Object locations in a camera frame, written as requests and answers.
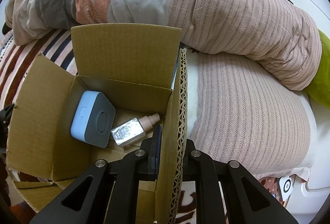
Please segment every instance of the beige fabric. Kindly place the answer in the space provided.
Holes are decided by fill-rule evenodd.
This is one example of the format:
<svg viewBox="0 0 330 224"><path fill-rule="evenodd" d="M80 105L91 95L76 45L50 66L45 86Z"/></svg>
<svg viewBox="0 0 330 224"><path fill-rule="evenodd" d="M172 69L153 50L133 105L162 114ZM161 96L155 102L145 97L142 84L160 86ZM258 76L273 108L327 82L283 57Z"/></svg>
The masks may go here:
<svg viewBox="0 0 330 224"><path fill-rule="evenodd" d="M257 178L290 174L310 145L299 97L245 56L199 58L196 148L217 161L237 160Z"/></svg>
<svg viewBox="0 0 330 224"><path fill-rule="evenodd" d="M315 22L287 0L173 0L169 26L198 51L257 60L292 90L311 82L321 59Z"/></svg>

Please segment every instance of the white device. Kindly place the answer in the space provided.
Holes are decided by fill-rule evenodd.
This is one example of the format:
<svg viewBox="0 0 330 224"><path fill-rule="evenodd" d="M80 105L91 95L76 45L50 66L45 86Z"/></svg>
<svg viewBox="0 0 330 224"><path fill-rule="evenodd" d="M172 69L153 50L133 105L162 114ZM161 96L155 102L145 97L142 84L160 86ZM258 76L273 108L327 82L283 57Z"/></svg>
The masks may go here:
<svg viewBox="0 0 330 224"><path fill-rule="evenodd" d="M82 94L71 125L71 136L105 148L108 145L116 110L102 92Z"/></svg>
<svg viewBox="0 0 330 224"><path fill-rule="evenodd" d="M282 201L286 201L293 191L293 181L291 176L282 176L278 181L278 190Z"/></svg>

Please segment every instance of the green fabric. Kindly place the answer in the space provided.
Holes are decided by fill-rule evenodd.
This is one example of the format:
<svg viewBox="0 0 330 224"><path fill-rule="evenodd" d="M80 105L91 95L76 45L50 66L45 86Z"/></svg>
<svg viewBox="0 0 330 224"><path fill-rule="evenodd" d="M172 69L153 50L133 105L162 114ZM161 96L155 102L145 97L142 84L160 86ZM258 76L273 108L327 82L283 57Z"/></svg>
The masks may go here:
<svg viewBox="0 0 330 224"><path fill-rule="evenodd" d="M320 65L314 79L304 91L317 102L330 108L330 39L319 30L322 44Z"/></svg>

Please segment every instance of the triangular cutout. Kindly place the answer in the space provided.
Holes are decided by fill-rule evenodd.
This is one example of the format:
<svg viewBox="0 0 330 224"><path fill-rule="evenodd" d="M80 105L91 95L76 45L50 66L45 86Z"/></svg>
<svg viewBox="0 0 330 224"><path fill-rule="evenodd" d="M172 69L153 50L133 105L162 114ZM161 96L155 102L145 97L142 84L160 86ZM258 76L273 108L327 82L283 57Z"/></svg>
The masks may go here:
<svg viewBox="0 0 330 224"><path fill-rule="evenodd" d="M269 207L269 201L251 184L246 177L241 179L246 196L249 200L252 211L256 212L263 208Z"/></svg>
<svg viewBox="0 0 330 224"><path fill-rule="evenodd" d="M63 201L62 205L71 208L74 211L80 211L93 177L87 177L73 192L71 192Z"/></svg>

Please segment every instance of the open cardboard box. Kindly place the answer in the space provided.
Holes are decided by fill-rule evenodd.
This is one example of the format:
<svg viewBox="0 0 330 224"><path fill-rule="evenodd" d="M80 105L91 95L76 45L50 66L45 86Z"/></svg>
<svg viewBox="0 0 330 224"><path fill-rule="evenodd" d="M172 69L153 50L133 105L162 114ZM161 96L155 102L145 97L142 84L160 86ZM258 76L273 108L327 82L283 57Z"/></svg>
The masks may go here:
<svg viewBox="0 0 330 224"><path fill-rule="evenodd" d="M91 163L101 158L119 160L141 145L137 141L120 148L110 140L103 149L72 138L70 127L83 92L101 91L116 107L114 127L133 117L160 114L159 176L156 183L140 182L136 221L174 223L186 141L185 50L179 52L171 90L181 29L98 24L73 27L71 35L78 75L39 55L19 92L7 164L49 181L14 181L16 189L38 212Z"/></svg>

